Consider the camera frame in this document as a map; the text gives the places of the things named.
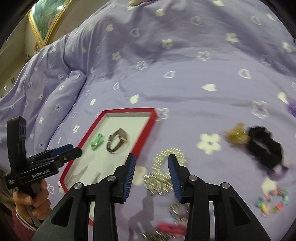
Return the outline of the left hand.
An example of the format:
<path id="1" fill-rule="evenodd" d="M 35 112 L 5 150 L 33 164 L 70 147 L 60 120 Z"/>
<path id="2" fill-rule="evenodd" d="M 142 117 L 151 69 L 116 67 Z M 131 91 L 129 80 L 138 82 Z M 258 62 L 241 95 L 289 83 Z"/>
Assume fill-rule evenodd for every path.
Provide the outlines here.
<path id="1" fill-rule="evenodd" d="M 45 180 L 41 180 L 40 191 L 34 198 L 28 194 L 15 191 L 13 193 L 13 200 L 16 204 L 16 210 L 20 217 L 32 225 L 33 221 L 30 214 L 28 213 L 28 210 L 26 209 L 26 205 L 34 206 L 35 209 L 32 212 L 34 217 L 36 217 L 38 220 L 45 220 L 52 211 L 48 196 L 49 192 L 47 190 L 47 183 Z"/>

